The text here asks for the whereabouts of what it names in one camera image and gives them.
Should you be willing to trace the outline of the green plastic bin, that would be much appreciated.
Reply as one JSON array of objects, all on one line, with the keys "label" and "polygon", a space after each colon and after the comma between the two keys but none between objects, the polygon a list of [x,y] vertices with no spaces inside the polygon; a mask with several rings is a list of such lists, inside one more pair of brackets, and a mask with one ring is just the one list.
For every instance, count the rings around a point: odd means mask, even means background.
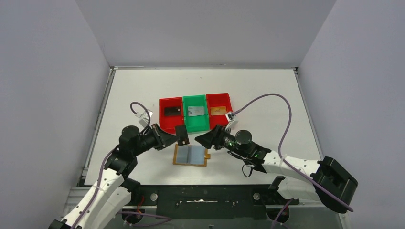
[{"label": "green plastic bin", "polygon": [[210,129],[206,95],[184,96],[184,122],[189,133]]}]

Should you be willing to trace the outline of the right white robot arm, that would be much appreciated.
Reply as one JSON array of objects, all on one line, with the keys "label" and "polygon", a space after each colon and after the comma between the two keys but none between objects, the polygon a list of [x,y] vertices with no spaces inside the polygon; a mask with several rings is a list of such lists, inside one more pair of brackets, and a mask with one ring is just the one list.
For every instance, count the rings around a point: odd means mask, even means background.
[{"label": "right white robot arm", "polygon": [[308,198],[321,202],[337,213],[353,211],[350,203],[358,187],[358,181],[336,159],[326,156],[322,160],[309,160],[265,148],[252,140],[252,134],[240,130],[232,135],[225,127],[217,125],[211,131],[195,137],[195,141],[207,149],[225,148],[233,157],[240,159],[255,171],[278,174],[299,181],[296,190],[277,185],[268,192],[269,199],[282,203],[285,199]]}]

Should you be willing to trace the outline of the red bin with black card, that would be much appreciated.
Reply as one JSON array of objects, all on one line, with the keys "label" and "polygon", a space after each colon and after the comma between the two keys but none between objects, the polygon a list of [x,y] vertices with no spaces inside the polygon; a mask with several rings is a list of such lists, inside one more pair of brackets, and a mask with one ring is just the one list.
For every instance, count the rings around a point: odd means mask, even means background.
[{"label": "red bin with black card", "polygon": [[182,97],[159,99],[159,125],[170,134],[175,133],[175,127],[184,124]]}]

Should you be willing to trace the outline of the yellow leather card holder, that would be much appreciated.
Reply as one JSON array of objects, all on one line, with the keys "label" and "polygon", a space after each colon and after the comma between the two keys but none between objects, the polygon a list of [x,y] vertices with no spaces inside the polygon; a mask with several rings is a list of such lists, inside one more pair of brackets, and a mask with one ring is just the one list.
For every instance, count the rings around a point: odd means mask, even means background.
[{"label": "yellow leather card holder", "polygon": [[208,149],[197,145],[175,145],[173,161],[174,165],[206,167],[211,155]]}]

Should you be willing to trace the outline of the red bin with gold card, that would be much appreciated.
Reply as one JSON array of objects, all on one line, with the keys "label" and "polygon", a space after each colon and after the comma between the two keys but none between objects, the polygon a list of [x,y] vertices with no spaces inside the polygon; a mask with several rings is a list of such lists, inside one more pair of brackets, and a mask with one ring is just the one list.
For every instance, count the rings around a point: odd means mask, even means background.
[{"label": "red bin with gold card", "polygon": [[216,125],[228,124],[226,114],[233,111],[229,93],[216,93],[206,95],[207,107],[209,112],[210,129]]}]

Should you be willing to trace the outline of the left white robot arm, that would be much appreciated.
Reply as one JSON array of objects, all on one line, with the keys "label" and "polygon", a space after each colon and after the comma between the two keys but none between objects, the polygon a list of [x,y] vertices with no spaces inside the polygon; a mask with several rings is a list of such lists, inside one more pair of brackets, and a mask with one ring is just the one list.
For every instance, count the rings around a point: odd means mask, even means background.
[{"label": "left white robot arm", "polygon": [[137,156],[154,148],[162,150],[180,138],[163,131],[157,124],[139,131],[123,128],[118,145],[103,159],[98,178],[80,202],[51,229],[102,229],[127,203],[141,199],[140,183],[128,176],[138,164]]}]

